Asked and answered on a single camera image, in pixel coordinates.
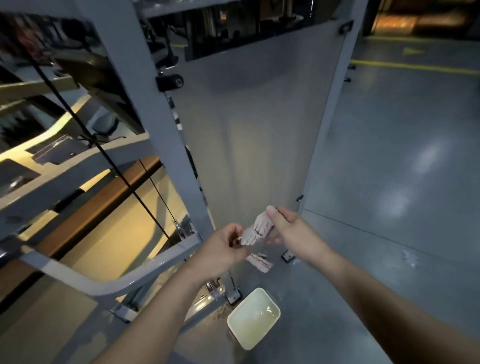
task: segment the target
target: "black clip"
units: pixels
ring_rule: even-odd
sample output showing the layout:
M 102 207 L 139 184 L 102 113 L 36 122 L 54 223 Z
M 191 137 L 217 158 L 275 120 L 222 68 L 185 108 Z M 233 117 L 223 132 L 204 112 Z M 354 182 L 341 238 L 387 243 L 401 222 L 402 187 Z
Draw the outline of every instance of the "black clip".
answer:
M 340 28 L 338 29 L 338 33 L 341 35 L 347 34 L 348 32 L 351 32 L 353 28 L 353 20 L 350 20 L 349 22 L 343 23 Z
M 174 90 L 183 86 L 183 77 L 179 74 L 158 76 L 155 80 L 156 86 L 160 92 Z

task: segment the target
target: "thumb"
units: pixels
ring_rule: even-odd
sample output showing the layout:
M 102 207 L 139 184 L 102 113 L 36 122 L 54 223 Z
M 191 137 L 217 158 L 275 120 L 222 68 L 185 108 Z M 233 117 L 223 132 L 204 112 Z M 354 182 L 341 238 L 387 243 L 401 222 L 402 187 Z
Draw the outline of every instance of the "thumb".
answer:
M 252 252 L 249 246 L 242 246 L 234 249 L 235 263 L 244 261 Z
M 282 232 L 288 225 L 290 225 L 290 223 L 285 220 L 283 215 L 280 214 L 275 207 L 267 206 L 266 212 L 267 216 L 270 218 L 270 220 L 273 222 L 279 232 Z

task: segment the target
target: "gray door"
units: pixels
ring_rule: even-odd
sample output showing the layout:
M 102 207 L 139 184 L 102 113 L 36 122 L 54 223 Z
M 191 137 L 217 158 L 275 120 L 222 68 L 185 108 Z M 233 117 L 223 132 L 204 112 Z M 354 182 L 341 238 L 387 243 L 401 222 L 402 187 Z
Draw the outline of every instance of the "gray door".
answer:
M 253 223 L 267 205 L 296 210 L 345 20 L 180 63 L 172 91 L 216 227 Z

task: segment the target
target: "yellow arrow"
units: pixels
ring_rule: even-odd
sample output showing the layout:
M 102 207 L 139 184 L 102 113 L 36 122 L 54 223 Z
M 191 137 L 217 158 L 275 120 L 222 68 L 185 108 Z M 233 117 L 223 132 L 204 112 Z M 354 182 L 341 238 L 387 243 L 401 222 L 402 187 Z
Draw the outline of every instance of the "yellow arrow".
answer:
M 426 52 L 426 50 L 424 50 L 424 49 L 405 47 L 405 48 L 403 48 L 402 56 L 411 56 L 413 54 L 423 54 L 425 52 Z

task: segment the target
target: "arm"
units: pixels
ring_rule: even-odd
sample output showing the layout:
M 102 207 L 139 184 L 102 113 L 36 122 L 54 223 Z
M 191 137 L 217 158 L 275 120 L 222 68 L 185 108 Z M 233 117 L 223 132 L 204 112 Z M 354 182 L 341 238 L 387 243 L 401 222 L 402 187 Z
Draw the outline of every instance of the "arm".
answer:
M 399 296 L 333 251 L 297 213 L 267 208 L 276 231 L 296 256 L 338 290 L 395 364 L 480 363 L 480 344 Z
M 213 233 L 92 364 L 166 363 L 201 286 L 250 253 L 247 247 L 230 247 L 242 233 L 238 224 L 229 224 Z

